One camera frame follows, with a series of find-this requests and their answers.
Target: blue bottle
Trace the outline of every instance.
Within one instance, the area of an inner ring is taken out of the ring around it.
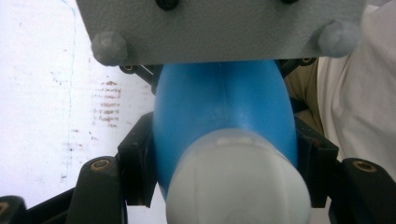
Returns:
[[[272,60],[167,64],[156,95],[153,133],[164,198],[183,152],[215,130],[256,133],[297,164],[290,101]]]

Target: white paper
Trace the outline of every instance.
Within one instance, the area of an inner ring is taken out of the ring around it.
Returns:
[[[117,146],[152,111],[150,86],[104,67],[74,1],[0,2],[0,197],[27,207],[76,185],[80,167]],[[130,223],[166,223],[157,190]]]

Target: metal screw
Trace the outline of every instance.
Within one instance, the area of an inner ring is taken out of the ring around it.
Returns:
[[[0,216],[7,211],[8,207],[8,203],[0,203]]]
[[[282,2],[283,3],[286,3],[286,4],[292,4],[292,3],[295,3],[295,2],[297,2],[298,0],[282,0]]]
[[[109,161],[109,160],[99,160],[99,161],[95,161],[95,162],[91,165],[91,169],[94,170],[94,171],[103,170],[103,169],[105,169],[109,164],[110,164],[110,161]]]
[[[365,161],[353,161],[353,165],[364,172],[368,172],[368,173],[376,172],[376,168],[372,164]]]
[[[165,11],[173,10],[178,5],[178,0],[155,0],[157,5]]]

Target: white cap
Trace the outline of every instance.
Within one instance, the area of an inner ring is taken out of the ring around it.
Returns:
[[[308,223],[308,190],[297,170],[255,133],[223,129],[186,150],[167,198],[168,224]]]

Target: black plastic part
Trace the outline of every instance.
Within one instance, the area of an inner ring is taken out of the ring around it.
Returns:
[[[21,197],[5,196],[0,198],[0,223],[29,223],[26,206]]]
[[[298,64],[300,66],[308,66],[313,64],[316,60],[316,58],[303,58],[298,60]]]
[[[291,97],[290,97],[290,103],[291,103],[291,109],[293,110],[293,114],[309,109],[308,105],[306,105],[304,102],[296,100]]]
[[[155,95],[157,92],[158,82],[160,81],[161,71],[163,70],[163,65],[155,65],[152,70],[152,81],[151,81],[151,92]]]
[[[396,184],[379,165],[345,159],[335,172],[331,223],[395,223]]]
[[[70,189],[28,210],[31,223],[63,224],[72,201],[74,189]]]
[[[157,5],[165,11],[173,10],[178,5],[178,0],[155,0]]]
[[[137,74],[139,77],[141,77],[143,80],[151,85],[152,73],[144,65],[120,66],[120,70],[125,74]]]
[[[150,207],[157,183],[151,134],[153,113],[140,118],[119,145],[122,185],[128,205]]]
[[[311,206],[323,208],[337,162],[338,147],[300,119],[297,130],[298,165],[311,197]]]
[[[277,66],[280,74],[283,78],[287,77],[294,69],[298,66],[308,66],[314,63],[316,58],[304,58],[304,59],[289,59],[289,60],[277,60]]]
[[[127,223],[120,180],[120,165],[114,157],[86,162],[79,173],[66,223]]]

